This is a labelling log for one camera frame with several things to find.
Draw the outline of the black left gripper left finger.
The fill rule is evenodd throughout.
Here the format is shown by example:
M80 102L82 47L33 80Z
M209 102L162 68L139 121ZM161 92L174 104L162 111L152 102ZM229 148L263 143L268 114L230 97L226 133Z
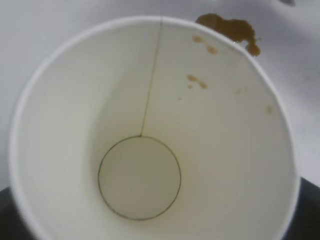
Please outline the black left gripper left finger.
M23 240L24 228L9 187L0 192L0 239Z

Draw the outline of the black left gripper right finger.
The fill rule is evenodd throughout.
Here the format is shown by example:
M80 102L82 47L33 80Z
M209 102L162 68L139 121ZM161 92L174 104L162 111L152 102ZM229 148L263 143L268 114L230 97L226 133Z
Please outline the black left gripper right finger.
M320 240L320 188L302 178L294 218L285 240Z

